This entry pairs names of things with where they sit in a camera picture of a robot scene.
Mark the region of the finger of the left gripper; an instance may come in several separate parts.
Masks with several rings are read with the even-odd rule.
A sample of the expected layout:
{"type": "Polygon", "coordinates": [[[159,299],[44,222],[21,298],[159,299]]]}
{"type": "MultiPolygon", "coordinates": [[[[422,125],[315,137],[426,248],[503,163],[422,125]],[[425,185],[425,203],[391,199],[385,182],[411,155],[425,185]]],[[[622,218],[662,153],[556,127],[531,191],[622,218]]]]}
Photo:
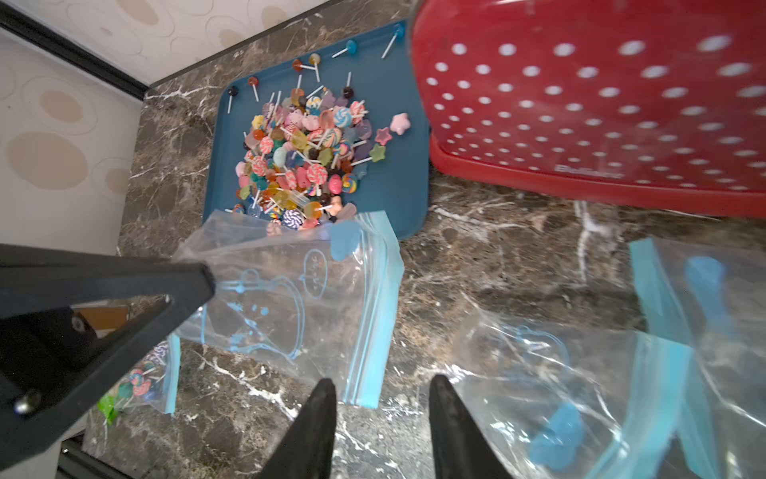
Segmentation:
{"type": "Polygon", "coordinates": [[[1,467],[49,449],[215,294],[203,263],[1,248],[1,467]],[[77,305],[158,297],[105,337],[77,305]]]}

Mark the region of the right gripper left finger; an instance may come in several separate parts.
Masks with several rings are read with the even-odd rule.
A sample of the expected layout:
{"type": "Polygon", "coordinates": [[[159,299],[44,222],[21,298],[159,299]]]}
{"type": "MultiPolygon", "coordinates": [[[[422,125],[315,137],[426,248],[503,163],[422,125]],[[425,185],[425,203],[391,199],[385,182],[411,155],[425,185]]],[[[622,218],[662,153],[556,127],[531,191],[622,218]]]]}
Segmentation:
{"type": "Polygon", "coordinates": [[[317,383],[257,478],[329,478],[337,425],[336,388],[317,383]]]}

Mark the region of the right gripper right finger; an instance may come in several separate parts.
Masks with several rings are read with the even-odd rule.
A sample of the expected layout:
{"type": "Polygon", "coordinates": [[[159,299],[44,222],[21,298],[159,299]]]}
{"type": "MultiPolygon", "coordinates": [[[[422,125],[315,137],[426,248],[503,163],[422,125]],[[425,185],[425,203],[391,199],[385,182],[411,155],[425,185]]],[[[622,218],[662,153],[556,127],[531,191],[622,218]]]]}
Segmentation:
{"type": "Polygon", "coordinates": [[[430,383],[429,422],[436,478],[512,478],[442,374],[430,383]]]}

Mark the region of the candy ziploc bag front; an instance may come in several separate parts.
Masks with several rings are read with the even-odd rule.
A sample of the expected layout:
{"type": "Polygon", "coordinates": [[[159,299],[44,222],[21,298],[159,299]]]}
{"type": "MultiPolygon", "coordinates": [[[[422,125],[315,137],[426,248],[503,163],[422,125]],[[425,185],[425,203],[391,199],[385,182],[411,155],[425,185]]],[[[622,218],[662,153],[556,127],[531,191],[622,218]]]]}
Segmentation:
{"type": "Polygon", "coordinates": [[[328,378],[343,403],[378,405],[404,273],[384,212],[305,231],[215,212],[174,258],[204,263],[215,279],[181,338],[306,383],[328,378]]]}

